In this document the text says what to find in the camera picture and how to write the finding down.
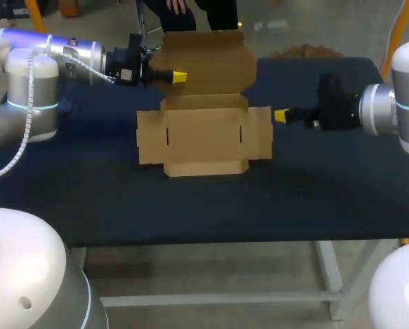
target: black pants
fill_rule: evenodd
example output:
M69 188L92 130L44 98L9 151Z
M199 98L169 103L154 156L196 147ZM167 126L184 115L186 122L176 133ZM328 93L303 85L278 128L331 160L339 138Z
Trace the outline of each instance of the black pants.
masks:
M166 0L143 0L145 5L160 18L164 32L195 31L197 24L190 8L186 13L178 15L169 10ZM212 30L238 29L238 13L236 0L195 0L198 7L207 13L209 26Z

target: floor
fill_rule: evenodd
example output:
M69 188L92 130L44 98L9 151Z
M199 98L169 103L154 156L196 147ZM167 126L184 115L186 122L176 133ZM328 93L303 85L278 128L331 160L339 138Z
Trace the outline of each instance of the floor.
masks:
M399 9L398 0L282 0L271 10L268 1L238 0L239 20L247 44L257 56L293 45L323 45L346 56L365 56L379 63L386 36ZM195 4L199 29L205 16ZM84 15L45 18L53 34L77 36L104 43L107 49L124 46L136 31L133 0L118 6L114 0L86 0ZM28 20L16 28L32 29ZM147 13L147 29L158 27ZM149 46L160 44L160 31L149 35ZM409 27L404 36L409 40ZM0 74L0 98L5 77ZM335 243L344 278L363 241ZM212 291L287 291L322 289L313 244L249 243L96 248L88 252L86 271L98 294L132 295ZM372 328L364 298L346 322L330 321L324 304L263 304L231 306L175 306L109 309L111 329L139 328Z

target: person's hand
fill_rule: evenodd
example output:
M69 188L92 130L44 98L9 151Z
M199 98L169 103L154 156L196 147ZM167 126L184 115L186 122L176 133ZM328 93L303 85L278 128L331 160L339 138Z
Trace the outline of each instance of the person's hand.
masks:
M169 10L174 10L174 12L178 15L179 11L181 10L183 14L186 13L186 0L166 0L166 4L168 5Z

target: table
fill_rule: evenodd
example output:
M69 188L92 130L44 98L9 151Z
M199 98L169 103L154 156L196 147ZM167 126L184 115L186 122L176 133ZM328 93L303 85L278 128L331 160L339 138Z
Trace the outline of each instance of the table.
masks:
M318 76L340 71L348 91L379 83L368 59L260 60L251 106L308 107ZM344 319L388 241L369 241L344 285L330 240L409 236L409 156L396 136L274 125L273 161L244 175L167 178L138 166L137 110L159 108L152 88L80 86L58 135L30 145L0 179L0 206L35 214L71 247L245 241L320 241L329 291L249 295L106 297L106 306L333 301ZM12 154L0 154L0 167Z

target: metal table frame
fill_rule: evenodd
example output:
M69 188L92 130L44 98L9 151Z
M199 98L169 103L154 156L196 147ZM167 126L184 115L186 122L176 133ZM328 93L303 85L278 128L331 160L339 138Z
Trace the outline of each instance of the metal table frame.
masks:
M197 304L244 304L279 302L329 302L334 321L346 319L361 297L367 292L371 277L385 256L397 242L392 240L369 240L362 249L349 278L343 283L331 241L317 241L325 291L270 292L270 293L202 293L185 295L143 295L101 297L105 307L197 305ZM81 267L84 266L86 248L72 249Z

